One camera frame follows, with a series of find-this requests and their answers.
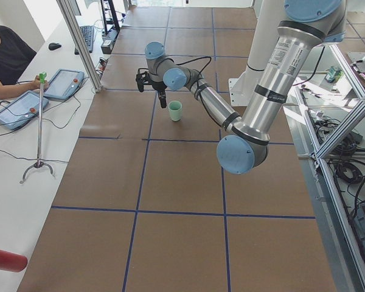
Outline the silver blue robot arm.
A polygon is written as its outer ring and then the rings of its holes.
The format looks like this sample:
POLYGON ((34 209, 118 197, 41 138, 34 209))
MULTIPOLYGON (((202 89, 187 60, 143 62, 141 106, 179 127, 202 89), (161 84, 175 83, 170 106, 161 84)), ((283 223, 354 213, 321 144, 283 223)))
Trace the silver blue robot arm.
POLYGON ((342 41, 345 1, 263 1, 251 56, 242 75, 248 105, 236 112, 202 73, 176 64, 159 42, 147 44, 146 69, 136 75, 140 91, 150 85, 167 106, 166 89, 187 88, 207 114, 227 131, 217 146, 220 165, 233 174, 249 172, 267 157, 271 128, 312 48, 342 41))

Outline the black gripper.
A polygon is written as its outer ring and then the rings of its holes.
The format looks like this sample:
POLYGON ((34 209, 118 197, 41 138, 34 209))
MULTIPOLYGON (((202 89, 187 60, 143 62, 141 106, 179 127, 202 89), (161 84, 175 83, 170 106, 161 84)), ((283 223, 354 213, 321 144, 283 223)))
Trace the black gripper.
POLYGON ((154 80, 150 80, 150 84, 153 87, 153 89, 158 92, 158 99, 159 99, 161 108, 166 108, 167 101, 166 101, 165 90, 167 89, 167 85, 163 81, 156 82, 154 80))

